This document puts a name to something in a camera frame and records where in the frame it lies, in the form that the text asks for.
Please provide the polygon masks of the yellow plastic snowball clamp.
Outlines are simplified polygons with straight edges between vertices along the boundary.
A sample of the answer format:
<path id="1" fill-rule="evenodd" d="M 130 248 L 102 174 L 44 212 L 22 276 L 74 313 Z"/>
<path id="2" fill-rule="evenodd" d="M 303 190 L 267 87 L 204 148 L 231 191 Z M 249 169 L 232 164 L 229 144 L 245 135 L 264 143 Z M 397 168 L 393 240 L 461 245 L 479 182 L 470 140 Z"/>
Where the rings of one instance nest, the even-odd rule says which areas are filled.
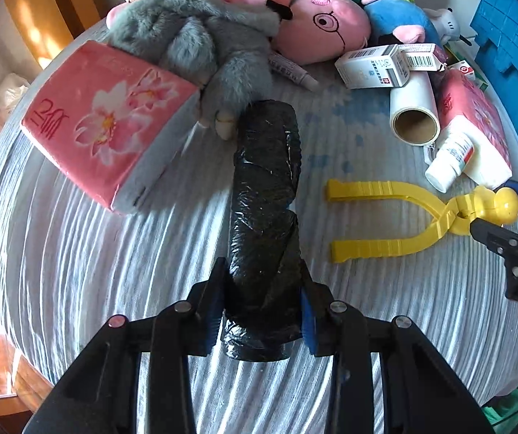
<path id="1" fill-rule="evenodd" d="M 478 185 L 445 199 L 410 182 L 330 179 L 325 184 L 325 199 L 358 212 L 387 214 L 386 218 L 361 221 L 368 226 L 385 225 L 386 231 L 350 232 L 333 238 L 330 259 L 336 264 L 415 255 L 448 235 L 469 236 L 476 220 L 500 227 L 518 220 L 518 195 L 506 186 L 493 191 Z"/>

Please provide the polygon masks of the black garbage bag roll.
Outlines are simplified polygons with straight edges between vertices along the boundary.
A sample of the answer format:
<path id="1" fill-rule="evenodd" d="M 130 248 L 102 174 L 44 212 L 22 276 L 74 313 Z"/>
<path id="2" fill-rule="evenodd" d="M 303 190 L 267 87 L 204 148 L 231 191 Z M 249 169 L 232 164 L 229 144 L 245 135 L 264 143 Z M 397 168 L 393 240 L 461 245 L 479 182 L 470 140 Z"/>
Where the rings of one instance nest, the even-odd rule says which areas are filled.
<path id="1" fill-rule="evenodd" d="M 223 351 L 239 361 L 281 361 L 301 336 L 299 224 L 291 207 L 301 143 L 292 106 L 252 103 L 239 120 L 233 164 Z"/>

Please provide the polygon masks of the white medicine bottle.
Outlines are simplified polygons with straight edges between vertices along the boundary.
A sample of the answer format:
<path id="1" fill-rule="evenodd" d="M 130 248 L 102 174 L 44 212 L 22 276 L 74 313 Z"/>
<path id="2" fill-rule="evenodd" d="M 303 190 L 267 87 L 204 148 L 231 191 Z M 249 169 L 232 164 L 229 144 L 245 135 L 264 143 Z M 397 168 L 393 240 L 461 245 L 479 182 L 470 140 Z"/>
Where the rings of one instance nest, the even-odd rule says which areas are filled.
<path id="1" fill-rule="evenodd" d="M 446 193 L 463 174 L 475 151 L 472 140 L 459 132 L 449 135 L 438 148 L 428 166 L 425 177 L 434 189 Z"/>

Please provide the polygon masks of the pink tissue pack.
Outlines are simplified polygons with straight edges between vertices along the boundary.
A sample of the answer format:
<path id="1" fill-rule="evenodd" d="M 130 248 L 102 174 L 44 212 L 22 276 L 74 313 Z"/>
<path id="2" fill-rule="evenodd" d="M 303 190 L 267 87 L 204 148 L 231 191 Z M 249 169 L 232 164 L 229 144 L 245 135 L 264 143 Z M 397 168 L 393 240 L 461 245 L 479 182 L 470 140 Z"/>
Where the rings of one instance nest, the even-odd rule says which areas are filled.
<path id="1" fill-rule="evenodd" d="M 133 214 L 195 127 L 199 97 L 174 73 L 87 41 L 37 92 L 21 128 L 91 199 Z"/>
<path id="2" fill-rule="evenodd" d="M 441 134 L 437 150 L 445 152 L 456 174 L 496 189 L 512 177 L 508 145 L 496 107 L 458 69 L 445 72 L 438 87 Z"/>

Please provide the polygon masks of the striped grey bedsheet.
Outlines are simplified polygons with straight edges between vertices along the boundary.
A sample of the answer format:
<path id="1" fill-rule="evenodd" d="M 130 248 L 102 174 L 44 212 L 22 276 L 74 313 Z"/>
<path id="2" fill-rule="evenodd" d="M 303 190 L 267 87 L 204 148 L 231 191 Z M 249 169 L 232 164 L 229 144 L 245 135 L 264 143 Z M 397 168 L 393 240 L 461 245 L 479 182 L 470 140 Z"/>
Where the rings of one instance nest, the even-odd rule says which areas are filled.
<path id="1" fill-rule="evenodd" d="M 350 232 L 386 231 L 386 218 L 325 200 L 327 181 L 424 185 L 421 150 L 389 126 L 385 89 L 348 90 L 331 64 L 311 67 L 310 92 L 278 77 L 290 104 L 302 169 L 294 203 L 301 253 L 314 279 L 364 315 L 408 315 L 485 403 L 518 386 L 518 303 L 504 296 L 501 258 L 448 235 L 423 253 L 333 264 L 329 245 Z M 136 214 L 90 199 L 22 133 L 23 98 L 0 134 L 0 322 L 48 379 L 59 379 L 107 318 L 148 318 L 183 299 L 227 251 L 234 145 L 195 128 Z M 201 433 L 320 433 L 332 362 L 303 344 L 283 362 L 237 362 L 220 348 L 193 358 Z"/>

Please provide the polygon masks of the white paper roll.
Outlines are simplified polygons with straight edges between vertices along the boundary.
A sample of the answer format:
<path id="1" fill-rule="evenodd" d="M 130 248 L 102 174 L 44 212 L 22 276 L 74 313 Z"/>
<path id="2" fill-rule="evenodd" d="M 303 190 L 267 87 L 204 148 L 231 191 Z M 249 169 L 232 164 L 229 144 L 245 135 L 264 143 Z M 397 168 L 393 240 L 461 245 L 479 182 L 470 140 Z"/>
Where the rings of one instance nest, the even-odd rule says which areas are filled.
<path id="1" fill-rule="evenodd" d="M 438 108 L 427 72 L 412 72 L 401 87 L 390 91 L 389 124 L 404 143 L 423 147 L 434 143 L 441 133 Z"/>

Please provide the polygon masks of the barcode medicine box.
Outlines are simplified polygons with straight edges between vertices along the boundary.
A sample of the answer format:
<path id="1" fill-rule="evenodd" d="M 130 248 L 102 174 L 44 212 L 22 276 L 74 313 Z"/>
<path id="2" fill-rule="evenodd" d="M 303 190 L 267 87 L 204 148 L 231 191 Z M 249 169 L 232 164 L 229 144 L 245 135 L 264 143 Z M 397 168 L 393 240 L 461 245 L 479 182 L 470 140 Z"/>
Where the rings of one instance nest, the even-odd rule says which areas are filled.
<path id="1" fill-rule="evenodd" d="M 437 73 L 447 67 L 447 54 L 438 44 L 401 44 L 398 46 L 398 53 L 412 72 Z"/>

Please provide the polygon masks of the small white mouse plush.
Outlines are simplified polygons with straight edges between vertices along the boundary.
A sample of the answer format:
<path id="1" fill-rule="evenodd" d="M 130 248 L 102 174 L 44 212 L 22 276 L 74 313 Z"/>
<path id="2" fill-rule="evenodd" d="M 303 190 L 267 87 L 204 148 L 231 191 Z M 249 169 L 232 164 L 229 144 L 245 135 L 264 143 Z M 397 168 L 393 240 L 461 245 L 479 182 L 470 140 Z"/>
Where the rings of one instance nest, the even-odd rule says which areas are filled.
<path id="1" fill-rule="evenodd" d="M 438 10 L 425 8 L 424 12 L 434 25 L 441 40 L 441 45 L 445 45 L 450 41 L 461 41 L 468 46 L 472 45 L 471 41 L 461 33 L 459 22 L 451 8 Z"/>

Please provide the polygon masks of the white medicine box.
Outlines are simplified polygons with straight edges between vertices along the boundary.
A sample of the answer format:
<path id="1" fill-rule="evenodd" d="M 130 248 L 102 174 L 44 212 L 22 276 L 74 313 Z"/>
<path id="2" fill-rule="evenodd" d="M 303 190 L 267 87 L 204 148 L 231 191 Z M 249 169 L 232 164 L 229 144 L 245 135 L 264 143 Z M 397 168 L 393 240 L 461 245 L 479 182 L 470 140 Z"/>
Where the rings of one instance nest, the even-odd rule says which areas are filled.
<path id="1" fill-rule="evenodd" d="M 397 88 L 410 79 L 410 69 L 395 44 L 345 53 L 334 66 L 348 89 Z"/>

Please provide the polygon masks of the blue pig plush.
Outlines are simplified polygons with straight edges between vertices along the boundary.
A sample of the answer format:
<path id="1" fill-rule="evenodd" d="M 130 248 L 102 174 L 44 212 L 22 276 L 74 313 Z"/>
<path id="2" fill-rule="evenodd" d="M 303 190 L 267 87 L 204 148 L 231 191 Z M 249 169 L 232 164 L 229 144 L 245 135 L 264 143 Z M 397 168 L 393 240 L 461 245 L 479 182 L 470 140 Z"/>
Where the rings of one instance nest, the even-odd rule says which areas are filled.
<path id="1" fill-rule="evenodd" d="M 403 44 L 441 45 L 434 24 L 416 4 L 407 0 L 361 0 L 361 5 L 371 24 L 369 46 L 386 45 L 396 39 Z"/>

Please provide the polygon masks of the pink pig plush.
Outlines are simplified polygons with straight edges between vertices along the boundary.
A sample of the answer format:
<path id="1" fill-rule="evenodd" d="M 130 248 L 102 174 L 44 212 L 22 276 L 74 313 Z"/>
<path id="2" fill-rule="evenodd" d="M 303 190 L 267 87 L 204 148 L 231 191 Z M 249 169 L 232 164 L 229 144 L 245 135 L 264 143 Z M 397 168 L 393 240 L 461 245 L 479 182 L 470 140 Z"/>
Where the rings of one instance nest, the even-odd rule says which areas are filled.
<path id="1" fill-rule="evenodd" d="M 365 11 L 352 0 L 229 0 L 268 7 L 281 22 L 271 48 L 304 66 L 364 48 L 371 36 Z"/>

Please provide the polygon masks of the white ointment tube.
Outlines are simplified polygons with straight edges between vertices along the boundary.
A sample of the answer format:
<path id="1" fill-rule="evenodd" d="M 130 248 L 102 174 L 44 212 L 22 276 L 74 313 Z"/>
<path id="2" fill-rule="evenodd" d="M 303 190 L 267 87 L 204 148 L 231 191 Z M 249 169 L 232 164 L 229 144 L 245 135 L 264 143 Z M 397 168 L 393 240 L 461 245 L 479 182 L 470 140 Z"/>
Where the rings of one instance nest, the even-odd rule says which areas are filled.
<path id="1" fill-rule="evenodd" d="M 320 88 L 320 83 L 315 80 L 305 69 L 296 63 L 288 60 L 277 52 L 271 52 L 269 55 L 269 64 L 271 69 L 295 84 L 302 86 L 310 91 L 316 92 Z"/>

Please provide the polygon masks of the grey plush rabbit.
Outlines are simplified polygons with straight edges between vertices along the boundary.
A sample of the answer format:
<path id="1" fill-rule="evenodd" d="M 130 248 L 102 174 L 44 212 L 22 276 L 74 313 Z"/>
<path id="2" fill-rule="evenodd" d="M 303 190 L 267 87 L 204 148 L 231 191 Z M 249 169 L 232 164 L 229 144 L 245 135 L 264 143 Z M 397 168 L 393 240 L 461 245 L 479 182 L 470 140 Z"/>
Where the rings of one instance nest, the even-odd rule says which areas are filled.
<path id="1" fill-rule="evenodd" d="M 271 94 L 271 41 L 292 18 L 274 0 L 137 0 L 109 43 L 199 86 L 199 123 L 230 140 L 249 105 Z"/>

